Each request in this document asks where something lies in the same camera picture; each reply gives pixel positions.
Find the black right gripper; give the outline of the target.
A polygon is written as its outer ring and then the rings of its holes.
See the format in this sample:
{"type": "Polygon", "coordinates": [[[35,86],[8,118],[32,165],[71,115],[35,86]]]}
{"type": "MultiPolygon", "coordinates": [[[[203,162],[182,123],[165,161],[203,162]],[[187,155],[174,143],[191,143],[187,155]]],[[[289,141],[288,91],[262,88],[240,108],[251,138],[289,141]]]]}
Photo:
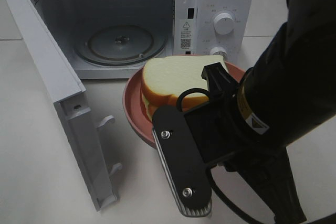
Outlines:
{"type": "Polygon", "coordinates": [[[275,158],[275,149],[263,147],[240,121],[234,105],[238,82],[222,64],[206,65],[201,76],[208,90],[199,92],[208,101],[183,113],[184,153],[188,155],[183,172],[204,174],[218,163],[235,172],[275,158]]]}

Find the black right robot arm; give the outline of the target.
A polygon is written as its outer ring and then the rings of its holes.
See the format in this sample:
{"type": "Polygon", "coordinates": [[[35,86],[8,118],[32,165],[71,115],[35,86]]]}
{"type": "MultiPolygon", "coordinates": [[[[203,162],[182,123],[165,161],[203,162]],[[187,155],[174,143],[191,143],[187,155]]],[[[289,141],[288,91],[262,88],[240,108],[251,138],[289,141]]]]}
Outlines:
{"type": "Polygon", "coordinates": [[[240,82],[203,71],[220,100],[185,119],[205,162],[223,157],[276,223],[302,223],[286,147],[335,115],[335,0],[286,2],[287,22],[240,82]]]}

